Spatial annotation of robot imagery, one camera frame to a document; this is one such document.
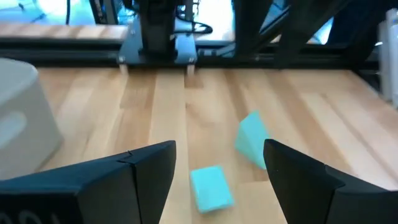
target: wood grain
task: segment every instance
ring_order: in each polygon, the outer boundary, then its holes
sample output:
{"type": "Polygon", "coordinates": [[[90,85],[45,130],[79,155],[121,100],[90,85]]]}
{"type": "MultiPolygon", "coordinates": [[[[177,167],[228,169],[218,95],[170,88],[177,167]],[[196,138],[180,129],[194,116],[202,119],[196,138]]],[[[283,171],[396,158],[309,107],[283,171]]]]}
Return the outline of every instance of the wood grain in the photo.
{"type": "MultiPolygon", "coordinates": [[[[0,35],[116,38],[124,28],[0,25],[0,35]]],[[[271,136],[337,169],[398,189],[398,114],[356,75],[336,70],[41,68],[65,141],[40,170],[174,139],[177,164],[161,223],[286,221],[266,172],[233,147],[239,121],[258,110],[271,136]],[[189,172],[221,165],[232,208],[199,214],[189,172]]]]}

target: black cable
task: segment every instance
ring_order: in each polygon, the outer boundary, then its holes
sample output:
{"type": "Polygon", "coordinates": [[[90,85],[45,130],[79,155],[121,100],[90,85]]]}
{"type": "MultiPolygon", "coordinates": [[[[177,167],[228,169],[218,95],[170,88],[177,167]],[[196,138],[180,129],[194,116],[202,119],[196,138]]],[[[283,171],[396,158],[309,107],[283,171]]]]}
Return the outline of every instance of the black cable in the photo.
{"type": "Polygon", "coordinates": [[[276,4],[275,2],[272,3],[275,7],[277,7],[279,10],[283,11],[284,9],[282,9],[278,4],[276,4]]]}
{"type": "Polygon", "coordinates": [[[67,0],[67,18],[65,24],[69,25],[69,21],[70,21],[70,0],[67,0]]]}
{"type": "Polygon", "coordinates": [[[18,3],[18,6],[15,7],[5,7],[5,8],[0,8],[0,11],[25,11],[25,7],[29,6],[31,4],[34,4],[33,2],[31,3],[27,3],[27,4],[22,4],[22,3],[18,3]]]}
{"type": "Polygon", "coordinates": [[[36,17],[35,19],[33,19],[30,23],[35,23],[35,22],[37,22],[37,21],[39,21],[39,20],[42,20],[42,19],[44,19],[44,18],[46,18],[47,17],[47,14],[46,13],[41,13],[41,15],[39,15],[38,17],[36,17]]]}
{"type": "Polygon", "coordinates": [[[312,38],[318,41],[318,44],[322,44],[321,40],[315,34],[312,36],[312,38]]]}
{"type": "MultiPolygon", "coordinates": [[[[287,6],[277,17],[270,21],[270,23],[260,28],[260,40],[258,40],[258,42],[254,45],[252,49],[253,52],[257,52],[280,34],[282,25],[281,22],[287,17],[289,10],[290,6],[287,6]]],[[[234,44],[219,49],[219,53],[217,53],[217,55],[224,56],[230,54],[231,52],[234,52],[235,46],[231,47],[232,45],[234,44]]]]}
{"type": "MultiPolygon", "coordinates": [[[[129,7],[128,9],[139,14],[138,13],[139,9],[137,8],[137,6],[132,6],[132,7],[129,7]]],[[[213,28],[211,26],[209,26],[208,24],[204,24],[202,22],[190,21],[188,19],[183,18],[182,15],[179,14],[178,10],[175,13],[175,17],[181,21],[192,23],[193,29],[192,30],[175,30],[174,34],[211,34],[213,32],[213,28]],[[195,25],[200,25],[201,27],[204,27],[205,29],[204,30],[195,30],[195,25]]]]}

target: black metal frame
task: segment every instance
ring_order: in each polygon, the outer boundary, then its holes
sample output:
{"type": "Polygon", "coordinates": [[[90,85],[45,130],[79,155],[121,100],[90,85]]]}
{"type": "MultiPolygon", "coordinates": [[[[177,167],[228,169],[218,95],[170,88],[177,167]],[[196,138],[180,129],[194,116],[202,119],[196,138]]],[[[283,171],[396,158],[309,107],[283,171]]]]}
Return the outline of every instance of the black metal frame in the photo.
{"type": "MultiPolygon", "coordinates": [[[[320,69],[352,69],[352,70],[377,70],[377,57],[357,59],[352,55],[358,54],[358,49],[372,49],[373,40],[363,37],[363,34],[372,32],[374,24],[380,20],[379,16],[368,16],[366,22],[371,24],[362,27],[354,42],[349,46],[344,45],[305,45],[306,37],[319,29],[324,21],[337,13],[346,2],[343,0],[303,0],[306,7],[296,8],[294,11],[287,9],[269,25],[263,27],[256,37],[256,44],[250,49],[252,54],[234,55],[236,44],[228,41],[195,41],[197,50],[197,67],[223,67],[223,68],[320,68],[320,69]],[[311,14],[314,10],[328,9],[317,17],[315,22],[307,19],[306,23],[296,24],[296,29],[304,29],[305,35],[300,35],[299,40],[294,37],[282,35],[278,44],[268,44],[274,37],[289,31],[286,23],[292,23],[300,13],[311,14]]],[[[120,62],[119,50],[123,40],[99,39],[35,39],[35,38],[0,38],[0,57],[13,58],[32,63],[38,67],[116,67],[120,62]]]]}
{"type": "MultiPolygon", "coordinates": [[[[195,39],[193,35],[176,35],[175,45],[171,46],[172,56],[159,57],[159,55],[148,57],[147,52],[143,51],[144,41],[141,33],[141,26],[143,24],[140,21],[141,18],[137,18],[133,24],[129,26],[127,36],[120,48],[118,63],[126,64],[131,67],[186,67],[188,64],[195,63],[197,61],[197,51],[195,48],[195,39]]],[[[160,42],[159,35],[156,32],[152,35],[156,37],[152,39],[153,42],[160,42]]],[[[169,40],[168,35],[164,35],[164,40],[169,40]]]]}
{"type": "Polygon", "coordinates": [[[102,10],[102,3],[100,0],[90,0],[91,11],[93,12],[93,17],[95,24],[107,24],[108,20],[105,13],[102,10]]]}

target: cyan foam block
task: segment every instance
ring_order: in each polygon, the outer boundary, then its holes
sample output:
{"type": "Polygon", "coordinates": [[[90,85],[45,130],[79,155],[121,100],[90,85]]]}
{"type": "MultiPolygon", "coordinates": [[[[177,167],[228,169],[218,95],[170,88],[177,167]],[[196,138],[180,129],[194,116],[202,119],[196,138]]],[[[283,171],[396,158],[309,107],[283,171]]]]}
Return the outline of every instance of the cyan foam block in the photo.
{"type": "Polygon", "coordinates": [[[191,171],[191,181],[200,213],[234,205],[234,199],[220,166],[191,171]]]}
{"type": "Polygon", "coordinates": [[[261,169],[267,169],[262,152],[264,141],[270,136],[258,111],[252,112],[239,124],[235,148],[261,169]]]}

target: wedge-shaped block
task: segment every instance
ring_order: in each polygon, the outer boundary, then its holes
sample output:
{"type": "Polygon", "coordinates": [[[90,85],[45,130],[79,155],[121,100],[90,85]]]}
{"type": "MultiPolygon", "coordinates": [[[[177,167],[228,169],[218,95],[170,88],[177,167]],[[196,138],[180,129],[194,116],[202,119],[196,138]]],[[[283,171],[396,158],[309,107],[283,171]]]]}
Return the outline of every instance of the wedge-shaped block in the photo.
{"type": "Polygon", "coordinates": [[[269,138],[259,112],[255,111],[244,118],[239,124],[235,148],[261,169],[267,169],[262,151],[264,140],[269,138]]]}

